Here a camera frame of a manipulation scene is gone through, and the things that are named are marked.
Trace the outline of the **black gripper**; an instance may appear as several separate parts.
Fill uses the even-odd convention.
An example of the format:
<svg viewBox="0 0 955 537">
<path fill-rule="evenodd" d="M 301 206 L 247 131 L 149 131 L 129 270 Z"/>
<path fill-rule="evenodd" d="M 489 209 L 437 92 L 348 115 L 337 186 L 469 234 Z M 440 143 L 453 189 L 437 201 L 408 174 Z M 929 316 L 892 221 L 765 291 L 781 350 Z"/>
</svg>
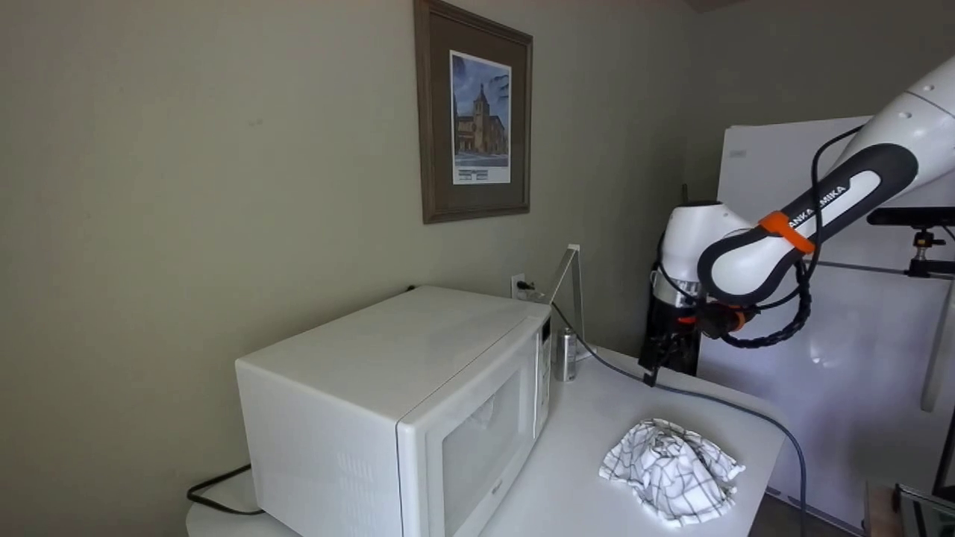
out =
<svg viewBox="0 0 955 537">
<path fill-rule="evenodd" d="M 639 365 L 644 371 L 699 373 L 699 336 L 692 333 L 692 300 L 672 286 L 660 270 L 650 273 L 650 303 Z"/>
</svg>

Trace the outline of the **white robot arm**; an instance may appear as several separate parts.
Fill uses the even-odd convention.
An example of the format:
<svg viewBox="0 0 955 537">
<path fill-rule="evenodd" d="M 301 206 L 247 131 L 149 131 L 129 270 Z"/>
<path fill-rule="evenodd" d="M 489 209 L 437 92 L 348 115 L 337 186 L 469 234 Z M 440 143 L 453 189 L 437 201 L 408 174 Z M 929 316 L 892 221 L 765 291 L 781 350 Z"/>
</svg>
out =
<svg viewBox="0 0 955 537">
<path fill-rule="evenodd" d="M 955 60 L 939 64 L 869 124 L 789 206 L 744 221 L 722 203 L 678 206 L 650 270 L 648 377 L 701 337 L 738 350 L 792 341 L 813 315 L 822 245 L 887 201 L 955 168 Z"/>
</svg>

